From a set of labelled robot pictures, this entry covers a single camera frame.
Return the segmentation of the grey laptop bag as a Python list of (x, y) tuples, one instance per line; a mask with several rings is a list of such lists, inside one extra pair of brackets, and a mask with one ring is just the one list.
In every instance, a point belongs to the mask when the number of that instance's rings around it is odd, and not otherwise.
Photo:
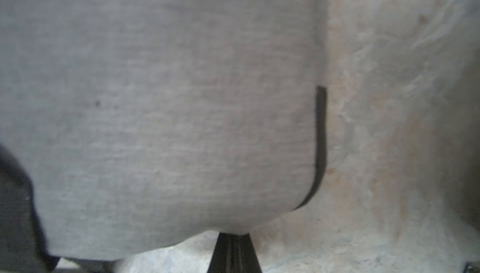
[(30, 178), (1, 147), (1, 272), (52, 272), (59, 260), (46, 252)]
[(1, 145), (51, 255), (116, 260), (307, 204), (325, 0), (1, 0)]

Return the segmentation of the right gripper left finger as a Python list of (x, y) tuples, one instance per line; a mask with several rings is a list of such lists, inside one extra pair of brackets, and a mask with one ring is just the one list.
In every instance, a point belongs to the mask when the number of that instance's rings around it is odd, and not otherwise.
[(220, 233), (213, 250), (207, 273), (232, 273), (233, 269), (233, 240), (231, 234)]

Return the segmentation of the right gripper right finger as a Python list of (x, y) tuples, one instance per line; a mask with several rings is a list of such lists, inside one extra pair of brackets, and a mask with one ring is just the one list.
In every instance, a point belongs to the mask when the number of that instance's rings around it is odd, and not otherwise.
[(234, 237), (233, 272), (262, 273), (255, 247), (249, 234)]

